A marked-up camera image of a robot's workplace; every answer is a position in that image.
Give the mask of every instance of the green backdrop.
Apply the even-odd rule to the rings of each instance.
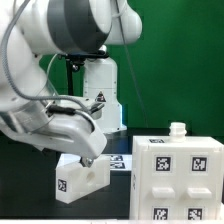
[[[224,142],[224,1],[129,0],[143,21],[141,38],[129,45],[131,61],[150,128],[183,121],[195,135]],[[128,127],[146,127],[124,47],[109,47],[118,66],[118,100]],[[50,56],[41,64],[46,68]],[[67,92],[65,62],[57,61],[51,80]],[[81,71],[74,75],[82,95]]]

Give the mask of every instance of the small white cap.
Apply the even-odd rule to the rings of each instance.
[[[170,126],[170,141],[184,142],[186,140],[186,124],[180,122],[173,122]]]

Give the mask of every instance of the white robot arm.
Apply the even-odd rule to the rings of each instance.
[[[106,40],[112,42],[114,1],[0,0],[2,45],[10,21],[27,2],[9,36],[6,55],[1,51],[0,129],[4,134],[39,150],[79,155],[87,161],[85,166],[102,153],[106,138],[91,117],[96,104],[85,98],[80,102],[75,97],[58,96],[35,56],[91,53]],[[13,81],[6,78],[6,56]]]

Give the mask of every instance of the table surface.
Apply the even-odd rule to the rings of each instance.
[[[167,129],[129,129],[107,135],[105,154],[131,154],[133,135],[168,135]],[[111,172],[111,184],[71,204],[55,200],[60,154],[0,135],[0,219],[128,219],[130,172]]]

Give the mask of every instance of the white box with markers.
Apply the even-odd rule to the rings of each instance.
[[[130,219],[220,219],[223,145],[185,134],[172,123],[170,136],[133,138]]]

